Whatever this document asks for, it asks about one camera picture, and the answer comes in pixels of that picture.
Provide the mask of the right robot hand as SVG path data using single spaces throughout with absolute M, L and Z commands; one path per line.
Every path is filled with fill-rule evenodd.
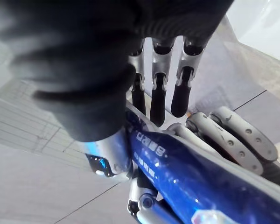
M 0 0 L 0 42 L 12 73 L 35 86 L 34 102 L 84 145 L 92 170 L 133 175 L 126 92 L 144 107 L 144 42 L 152 40 L 150 119 L 165 118 L 175 39 L 184 38 L 178 82 L 189 83 L 230 0 Z

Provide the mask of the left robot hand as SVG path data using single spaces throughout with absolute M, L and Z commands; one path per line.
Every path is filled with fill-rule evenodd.
M 280 224 L 278 151 L 238 114 L 222 106 L 161 130 L 129 105 L 126 121 L 138 223 Z

